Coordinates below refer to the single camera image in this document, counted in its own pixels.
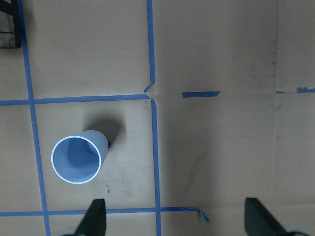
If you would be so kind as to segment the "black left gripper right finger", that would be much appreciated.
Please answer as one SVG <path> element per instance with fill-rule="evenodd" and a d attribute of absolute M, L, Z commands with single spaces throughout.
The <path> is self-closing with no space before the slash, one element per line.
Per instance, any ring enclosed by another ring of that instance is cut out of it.
<path fill-rule="evenodd" d="M 245 231 L 248 236 L 289 236 L 258 198 L 245 200 Z"/>

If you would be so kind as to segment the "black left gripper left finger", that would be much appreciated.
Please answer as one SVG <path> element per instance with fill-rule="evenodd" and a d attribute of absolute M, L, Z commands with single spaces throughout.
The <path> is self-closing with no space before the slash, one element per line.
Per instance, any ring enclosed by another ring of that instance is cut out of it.
<path fill-rule="evenodd" d="M 106 233 L 106 205 L 104 199 L 94 199 L 78 225 L 76 236 L 104 236 Z"/>

